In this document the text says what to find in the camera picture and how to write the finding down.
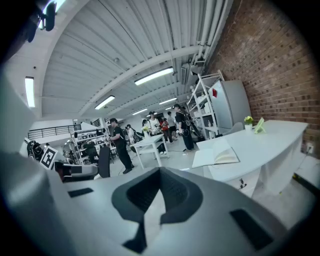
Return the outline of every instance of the red brick wall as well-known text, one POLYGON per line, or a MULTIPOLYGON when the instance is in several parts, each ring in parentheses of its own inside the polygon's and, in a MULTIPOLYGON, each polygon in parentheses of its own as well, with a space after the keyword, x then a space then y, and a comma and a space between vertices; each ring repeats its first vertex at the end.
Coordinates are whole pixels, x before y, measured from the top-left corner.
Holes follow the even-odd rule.
POLYGON ((257 122, 308 123, 303 147, 313 142, 320 157, 318 67, 288 17, 263 0, 234 0, 207 73, 242 80, 257 122))

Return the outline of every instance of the wall outlet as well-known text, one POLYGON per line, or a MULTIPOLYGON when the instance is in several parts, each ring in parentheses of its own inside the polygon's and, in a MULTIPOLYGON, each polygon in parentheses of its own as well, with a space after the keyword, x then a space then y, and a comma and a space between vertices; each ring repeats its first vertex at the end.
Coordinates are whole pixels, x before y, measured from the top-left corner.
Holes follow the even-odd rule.
POLYGON ((314 145, 311 142, 308 142, 306 144, 306 151, 308 152, 308 154, 314 153, 314 145))

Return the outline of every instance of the notebook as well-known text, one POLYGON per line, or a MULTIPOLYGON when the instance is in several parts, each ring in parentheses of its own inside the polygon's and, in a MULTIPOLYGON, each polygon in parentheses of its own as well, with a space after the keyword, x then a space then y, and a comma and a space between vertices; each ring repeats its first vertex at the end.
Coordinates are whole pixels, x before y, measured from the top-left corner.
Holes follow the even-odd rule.
POLYGON ((192 168, 239 162, 235 151, 225 138, 214 140, 216 141, 211 148, 195 152, 192 168))

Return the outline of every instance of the black railing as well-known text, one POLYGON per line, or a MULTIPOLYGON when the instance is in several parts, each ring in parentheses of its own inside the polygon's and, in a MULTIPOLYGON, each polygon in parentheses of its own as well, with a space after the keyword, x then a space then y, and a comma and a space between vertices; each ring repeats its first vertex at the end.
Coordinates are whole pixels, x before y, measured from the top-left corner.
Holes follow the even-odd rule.
POLYGON ((44 129, 35 129, 30 130, 28 132, 29 140, 33 141, 35 139, 49 137, 49 136, 57 136, 60 134, 69 134, 74 131, 81 130, 80 124, 75 125, 66 125, 66 126, 57 126, 57 127, 49 127, 44 129))
POLYGON ((95 127, 100 127, 101 123, 100 123, 100 119, 98 118, 97 120, 91 122, 91 124, 95 127))

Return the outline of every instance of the sneaker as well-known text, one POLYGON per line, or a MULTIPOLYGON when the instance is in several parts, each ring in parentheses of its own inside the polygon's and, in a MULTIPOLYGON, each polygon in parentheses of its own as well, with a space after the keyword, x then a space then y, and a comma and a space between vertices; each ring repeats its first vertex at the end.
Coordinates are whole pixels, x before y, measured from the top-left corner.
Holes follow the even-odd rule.
POLYGON ((131 172, 131 171, 132 171, 132 168, 130 168, 130 169, 125 169, 124 172, 123 172, 123 174, 127 174, 128 172, 131 172))

